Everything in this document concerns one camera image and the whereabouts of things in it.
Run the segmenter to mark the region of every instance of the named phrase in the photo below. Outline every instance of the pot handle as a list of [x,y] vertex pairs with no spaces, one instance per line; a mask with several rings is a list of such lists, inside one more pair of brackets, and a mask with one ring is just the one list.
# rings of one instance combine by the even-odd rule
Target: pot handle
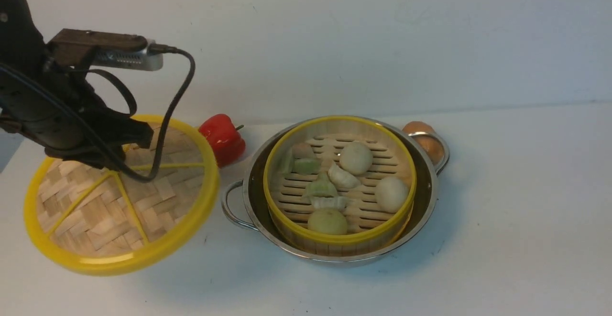
[[444,151],[444,155],[442,156],[442,159],[440,160],[440,162],[438,162],[433,167],[436,170],[436,175],[440,175],[440,173],[442,172],[442,170],[444,170],[444,167],[448,163],[448,159],[450,158],[450,152],[448,151],[448,145],[446,144],[444,139],[442,139],[439,135],[437,135],[437,133],[429,133],[426,131],[416,131],[415,133],[410,133],[408,136],[409,137],[434,138],[437,142],[440,143],[440,145],[442,145],[442,150]]
[[238,187],[242,187],[242,180],[234,181],[229,186],[227,186],[225,190],[223,190],[223,194],[221,195],[221,208],[223,209],[223,214],[225,214],[225,218],[227,218],[230,222],[234,223],[234,225],[238,227],[259,231],[253,223],[238,218],[232,213],[230,209],[230,205],[228,203],[228,196],[230,195],[230,192],[232,190]]

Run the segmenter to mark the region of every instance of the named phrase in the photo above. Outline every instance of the white wall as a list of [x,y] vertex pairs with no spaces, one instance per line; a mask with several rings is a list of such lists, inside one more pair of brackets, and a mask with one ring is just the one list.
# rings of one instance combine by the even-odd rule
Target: white wall
[[[176,116],[194,123],[612,99],[612,0],[28,1],[46,39],[139,33],[192,52]],[[117,74],[141,112],[162,113],[185,72],[168,57],[160,72]]]

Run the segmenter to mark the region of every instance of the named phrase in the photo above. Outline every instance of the black cable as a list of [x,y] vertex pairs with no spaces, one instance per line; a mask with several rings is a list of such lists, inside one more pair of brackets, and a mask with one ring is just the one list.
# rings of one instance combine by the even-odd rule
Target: black cable
[[76,123],[81,127],[84,132],[85,137],[94,145],[98,150],[101,151],[109,161],[111,161],[120,172],[126,174],[128,177],[135,179],[136,181],[147,183],[155,179],[157,173],[159,171],[160,162],[162,161],[162,150],[164,149],[164,140],[166,138],[166,132],[168,130],[168,126],[170,125],[170,118],[172,113],[175,111],[176,106],[178,105],[181,97],[185,93],[186,89],[189,87],[193,79],[193,75],[195,74],[195,60],[192,55],[188,52],[181,50],[179,48],[175,48],[172,46],[166,46],[164,44],[152,44],[149,48],[149,52],[152,54],[161,54],[161,53],[175,53],[185,56],[189,59],[189,72],[183,81],[183,84],[177,91],[176,95],[170,102],[168,106],[168,110],[164,115],[164,120],[162,120],[162,126],[159,130],[159,137],[157,138],[157,148],[155,148],[155,156],[153,157],[153,164],[151,165],[151,170],[147,176],[140,175],[139,173],[132,170],[129,166],[123,162],[121,158],[119,158],[113,150],[98,136],[96,131],[90,127],[90,125],[83,120],[79,114],[77,114],[74,110],[68,107],[62,100],[60,100],[57,96],[44,89],[43,87],[39,87],[37,83],[33,83],[33,81],[24,76],[21,72],[11,68],[10,66],[0,63],[0,71],[5,72],[9,76],[17,79],[28,88],[32,89],[34,92],[42,96],[44,99],[48,100],[51,104],[57,107],[62,113],[64,113],[69,118],[76,121]]

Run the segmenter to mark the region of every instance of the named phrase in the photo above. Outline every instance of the woven bamboo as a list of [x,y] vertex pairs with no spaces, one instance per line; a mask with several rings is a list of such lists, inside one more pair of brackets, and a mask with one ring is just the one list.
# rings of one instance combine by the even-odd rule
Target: woven bamboo
[[[126,164],[151,168],[160,124],[149,149],[125,146]],[[84,257],[129,253],[160,239],[181,222],[195,202],[204,177],[197,145],[182,131],[166,134],[162,166],[151,183],[74,161],[56,160],[37,197],[40,226],[60,248]]]

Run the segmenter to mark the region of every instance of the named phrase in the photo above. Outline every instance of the bamboo steamer basket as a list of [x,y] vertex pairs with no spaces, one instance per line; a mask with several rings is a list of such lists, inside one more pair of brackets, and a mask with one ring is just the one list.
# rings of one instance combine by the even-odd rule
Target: bamboo steamer basket
[[[125,163],[151,169],[162,116],[134,116],[153,129],[149,149],[126,145]],[[46,158],[26,194],[24,221],[33,244],[55,263],[87,275],[140,270],[193,236],[216,201],[219,170],[193,127],[170,120],[162,164],[150,183],[75,161]]]
[[[326,235],[311,231],[307,221],[314,208],[302,201],[301,196],[317,175],[282,174],[278,170],[280,161],[293,145],[307,142],[323,162],[320,172],[326,172],[332,161],[339,161],[342,148],[354,141],[368,146],[374,160],[365,174],[357,176],[361,186],[338,189],[341,196],[352,199],[342,212],[348,221],[349,233]],[[315,118],[291,129],[271,150],[263,175],[269,211],[284,239],[304,251],[331,256],[366,253],[394,242],[410,219],[417,179],[415,162],[397,136],[376,122],[354,116]],[[409,187],[404,205],[395,214],[382,211],[374,198],[377,183],[387,176],[398,177]]]

